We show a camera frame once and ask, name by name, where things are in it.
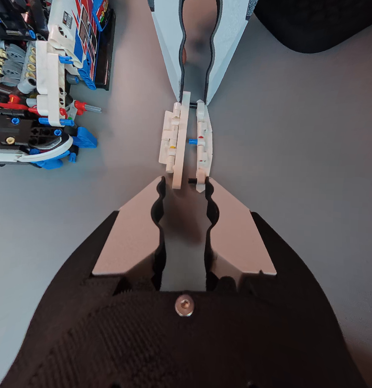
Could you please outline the white toy brick assembly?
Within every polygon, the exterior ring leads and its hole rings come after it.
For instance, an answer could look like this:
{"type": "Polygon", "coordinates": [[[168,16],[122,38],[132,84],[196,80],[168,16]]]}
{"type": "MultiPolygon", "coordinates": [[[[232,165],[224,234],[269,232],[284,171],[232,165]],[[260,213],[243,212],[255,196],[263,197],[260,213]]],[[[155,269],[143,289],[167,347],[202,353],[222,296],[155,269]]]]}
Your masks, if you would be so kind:
{"type": "Polygon", "coordinates": [[[183,92],[182,102],[174,103],[173,111],[165,111],[159,163],[165,165],[167,174],[172,175],[172,188],[180,189],[186,144],[197,148],[197,169],[195,178],[189,183],[196,185],[199,193],[205,191],[205,180],[210,176],[213,159],[213,129],[207,105],[198,100],[190,101],[191,93],[183,92]],[[196,109],[197,138],[187,140],[189,109],[196,109]]]}

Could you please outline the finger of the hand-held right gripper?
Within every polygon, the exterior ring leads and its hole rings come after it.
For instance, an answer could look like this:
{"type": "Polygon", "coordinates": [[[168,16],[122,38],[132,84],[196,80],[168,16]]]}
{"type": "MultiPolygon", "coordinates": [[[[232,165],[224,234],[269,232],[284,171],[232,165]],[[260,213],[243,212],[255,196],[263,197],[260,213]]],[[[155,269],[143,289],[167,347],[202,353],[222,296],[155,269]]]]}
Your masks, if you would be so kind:
{"type": "Polygon", "coordinates": [[[217,17],[210,37],[211,60],[206,73],[204,102],[216,93],[250,19],[250,1],[217,0],[217,17]]]}
{"type": "Polygon", "coordinates": [[[184,87],[183,3],[182,0],[148,0],[169,81],[178,102],[182,102],[184,87]]]}

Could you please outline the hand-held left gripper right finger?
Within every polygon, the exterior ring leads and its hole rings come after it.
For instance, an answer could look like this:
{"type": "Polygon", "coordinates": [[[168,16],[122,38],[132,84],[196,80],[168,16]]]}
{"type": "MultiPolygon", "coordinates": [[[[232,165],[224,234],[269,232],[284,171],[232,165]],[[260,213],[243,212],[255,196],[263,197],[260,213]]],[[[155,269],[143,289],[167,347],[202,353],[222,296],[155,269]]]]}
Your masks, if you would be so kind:
{"type": "Polygon", "coordinates": [[[275,277],[277,271],[250,209],[213,178],[205,183],[211,223],[204,249],[206,290],[214,290],[224,277],[232,278],[237,289],[251,275],[275,277]]]}

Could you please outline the blue white red toy car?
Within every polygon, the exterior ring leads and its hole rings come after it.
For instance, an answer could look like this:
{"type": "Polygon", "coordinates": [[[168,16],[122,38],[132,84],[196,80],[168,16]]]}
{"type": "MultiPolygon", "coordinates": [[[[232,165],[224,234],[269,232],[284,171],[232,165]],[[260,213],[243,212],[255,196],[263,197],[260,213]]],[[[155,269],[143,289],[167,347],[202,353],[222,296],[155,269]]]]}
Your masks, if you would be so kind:
{"type": "Polygon", "coordinates": [[[0,0],[0,167],[52,170],[97,139],[75,119],[102,109],[71,87],[109,90],[115,13],[105,0],[0,0]]]}

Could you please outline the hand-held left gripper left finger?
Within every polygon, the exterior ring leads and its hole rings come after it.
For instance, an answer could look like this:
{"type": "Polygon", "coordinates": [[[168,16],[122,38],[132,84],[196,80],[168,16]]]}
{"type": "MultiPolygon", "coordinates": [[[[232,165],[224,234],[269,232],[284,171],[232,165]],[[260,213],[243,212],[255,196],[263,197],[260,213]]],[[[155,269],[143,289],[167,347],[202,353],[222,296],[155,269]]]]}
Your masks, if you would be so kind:
{"type": "Polygon", "coordinates": [[[165,194],[165,177],[159,176],[120,207],[92,275],[121,275],[129,282],[145,278],[160,290],[166,265],[164,232],[159,224],[165,194]]]}

